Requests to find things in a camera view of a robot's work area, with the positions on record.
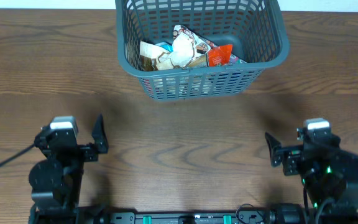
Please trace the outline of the white brown snack bag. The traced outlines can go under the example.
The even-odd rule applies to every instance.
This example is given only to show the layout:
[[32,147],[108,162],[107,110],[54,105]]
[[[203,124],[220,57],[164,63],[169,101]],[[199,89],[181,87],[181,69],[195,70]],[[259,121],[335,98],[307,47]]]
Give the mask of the white brown snack bag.
[[139,55],[143,71],[184,68],[191,59],[202,56],[213,48],[210,42],[183,25],[176,25],[173,28],[171,45],[173,52],[169,52],[157,44],[140,42]]

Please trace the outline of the blue tissue multipack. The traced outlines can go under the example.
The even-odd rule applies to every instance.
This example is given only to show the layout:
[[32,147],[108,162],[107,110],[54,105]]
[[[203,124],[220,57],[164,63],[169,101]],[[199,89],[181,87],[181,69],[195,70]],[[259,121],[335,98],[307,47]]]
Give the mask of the blue tissue multipack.
[[246,63],[246,61],[244,61],[243,59],[235,56],[234,54],[230,55],[229,61],[228,61],[229,65],[235,65],[235,64],[240,64],[240,63]]

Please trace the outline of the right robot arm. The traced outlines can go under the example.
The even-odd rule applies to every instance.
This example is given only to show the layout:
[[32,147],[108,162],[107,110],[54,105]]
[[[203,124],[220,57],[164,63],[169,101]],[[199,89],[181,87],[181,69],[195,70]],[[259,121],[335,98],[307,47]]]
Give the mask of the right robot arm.
[[283,146],[265,133],[274,167],[299,175],[303,205],[272,205],[265,223],[358,223],[358,155],[340,148],[341,139],[323,118],[307,119],[297,130],[299,145]]

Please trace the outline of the orange cracker package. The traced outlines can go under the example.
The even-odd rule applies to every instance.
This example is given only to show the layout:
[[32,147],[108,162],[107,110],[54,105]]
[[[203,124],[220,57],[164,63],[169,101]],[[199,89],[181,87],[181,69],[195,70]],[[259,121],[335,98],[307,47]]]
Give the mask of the orange cracker package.
[[218,67],[228,64],[231,52],[232,44],[212,48],[204,55],[191,59],[185,68]]

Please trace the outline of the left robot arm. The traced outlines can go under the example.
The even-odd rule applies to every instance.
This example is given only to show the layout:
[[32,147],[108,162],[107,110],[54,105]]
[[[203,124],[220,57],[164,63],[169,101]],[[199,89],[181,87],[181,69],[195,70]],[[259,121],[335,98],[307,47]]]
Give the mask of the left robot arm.
[[42,127],[34,146],[46,157],[29,173],[34,205],[29,223],[110,223],[104,206],[79,207],[84,163],[96,162],[109,149],[103,116],[99,115],[91,136],[94,142],[78,144],[74,116],[57,116]]

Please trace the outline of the blue white snack packet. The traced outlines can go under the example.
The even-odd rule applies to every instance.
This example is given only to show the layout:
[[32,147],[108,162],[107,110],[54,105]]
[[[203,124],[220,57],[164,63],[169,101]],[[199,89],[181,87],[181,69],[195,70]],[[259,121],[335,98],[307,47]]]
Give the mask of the blue white snack packet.
[[161,43],[157,43],[157,46],[162,47],[163,49],[169,51],[169,52],[173,52],[173,47],[172,45],[166,43],[166,42],[161,42]]

